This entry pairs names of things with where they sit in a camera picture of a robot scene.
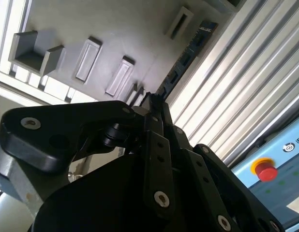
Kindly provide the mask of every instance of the hole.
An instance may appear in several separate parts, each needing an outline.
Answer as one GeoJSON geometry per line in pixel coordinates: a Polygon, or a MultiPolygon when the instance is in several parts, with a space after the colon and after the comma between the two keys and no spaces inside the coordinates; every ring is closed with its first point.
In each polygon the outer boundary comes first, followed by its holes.
{"type": "Polygon", "coordinates": [[[161,156],[157,156],[157,159],[159,160],[159,162],[163,163],[164,162],[164,158],[162,158],[161,156]]]}
{"type": "Polygon", "coordinates": [[[178,78],[178,73],[176,71],[173,71],[170,75],[169,75],[169,80],[170,80],[170,83],[173,84],[177,78],[178,78]]]}
{"type": "Polygon", "coordinates": [[[230,2],[232,5],[234,5],[235,7],[237,7],[238,4],[240,3],[240,0],[228,0],[228,2],[230,2]]]}
{"type": "Polygon", "coordinates": [[[35,126],[35,121],[33,121],[33,120],[28,120],[28,121],[26,121],[25,122],[25,125],[31,125],[31,126],[35,126]]]}
{"type": "Polygon", "coordinates": [[[66,149],[70,142],[65,135],[56,134],[50,137],[49,144],[56,149],[66,149]]]}
{"type": "Polygon", "coordinates": [[[203,35],[199,35],[196,38],[196,46],[199,47],[203,43],[204,39],[205,39],[205,37],[203,35]]]}
{"type": "Polygon", "coordinates": [[[261,225],[261,227],[266,231],[266,232],[270,232],[270,227],[267,225],[267,223],[261,219],[258,218],[259,224],[261,225]]]}
{"type": "Polygon", "coordinates": [[[162,201],[162,203],[165,203],[165,202],[166,202],[166,200],[165,200],[165,198],[164,198],[163,195],[160,195],[158,198],[162,201]]]}
{"type": "Polygon", "coordinates": [[[189,60],[190,60],[190,55],[184,53],[180,58],[180,63],[185,67],[189,60]]]}
{"type": "Polygon", "coordinates": [[[185,19],[187,18],[187,15],[183,14],[182,17],[179,19],[178,24],[174,28],[172,34],[171,34],[171,39],[174,39],[179,32],[180,28],[182,27],[183,23],[185,22],[185,19]]]}

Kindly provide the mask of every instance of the silver screw head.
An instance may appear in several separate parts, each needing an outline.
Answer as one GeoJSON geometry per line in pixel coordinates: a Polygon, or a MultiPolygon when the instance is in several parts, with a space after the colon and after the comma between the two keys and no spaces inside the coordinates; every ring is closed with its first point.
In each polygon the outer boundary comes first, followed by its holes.
{"type": "Polygon", "coordinates": [[[127,108],[125,108],[125,107],[124,107],[122,110],[123,110],[125,113],[128,113],[128,114],[130,113],[130,110],[127,109],[127,108]]]}
{"type": "Polygon", "coordinates": [[[231,231],[231,225],[230,225],[229,221],[224,216],[219,215],[217,217],[217,221],[225,231],[231,231]]]}
{"type": "Polygon", "coordinates": [[[33,117],[25,117],[22,120],[20,120],[20,124],[29,130],[37,130],[41,127],[41,123],[39,120],[33,117]]]}
{"type": "Polygon", "coordinates": [[[280,228],[274,223],[274,221],[270,221],[270,224],[277,232],[280,232],[280,228]]]}
{"type": "Polygon", "coordinates": [[[170,205],[170,200],[164,192],[161,191],[155,192],[154,199],[156,203],[162,208],[167,208],[170,205]]]}
{"type": "Polygon", "coordinates": [[[180,128],[177,128],[177,132],[178,132],[179,134],[183,134],[183,131],[182,131],[180,128]]]}

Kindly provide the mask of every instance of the aluminum profile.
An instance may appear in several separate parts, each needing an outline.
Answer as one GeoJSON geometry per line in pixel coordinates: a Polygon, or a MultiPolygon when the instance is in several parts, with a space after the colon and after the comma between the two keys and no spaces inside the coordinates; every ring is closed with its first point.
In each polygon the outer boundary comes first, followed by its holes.
{"type": "Polygon", "coordinates": [[[248,0],[171,102],[175,124],[226,163],[299,108],[299,0],[248,0]]]}

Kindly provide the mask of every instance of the gray bracket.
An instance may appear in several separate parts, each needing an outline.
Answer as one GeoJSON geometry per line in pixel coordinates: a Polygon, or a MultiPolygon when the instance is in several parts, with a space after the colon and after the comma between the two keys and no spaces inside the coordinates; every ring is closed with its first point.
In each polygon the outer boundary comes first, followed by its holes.
{"type": "Polygon", "coordinates": [[[9,61],[39,76],[45,76],[56,69],[64,47],[59,45],[41,54],[35,47],[37,36],[37,31],[14,34],[9,61]]]}

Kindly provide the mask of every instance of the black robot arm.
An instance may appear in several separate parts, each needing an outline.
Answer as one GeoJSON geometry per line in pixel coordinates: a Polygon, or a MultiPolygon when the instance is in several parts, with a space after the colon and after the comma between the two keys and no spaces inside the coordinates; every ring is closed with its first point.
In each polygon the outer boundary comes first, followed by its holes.
{"type": "Polygon", "coordinates": [[[194,148],[167,103],[18,108],[0,125],[0,189],[25,203],[32,232],[283,232],[206,145],[194,148]],[[69,183],[73,160],[125,154],[69,183]]]}

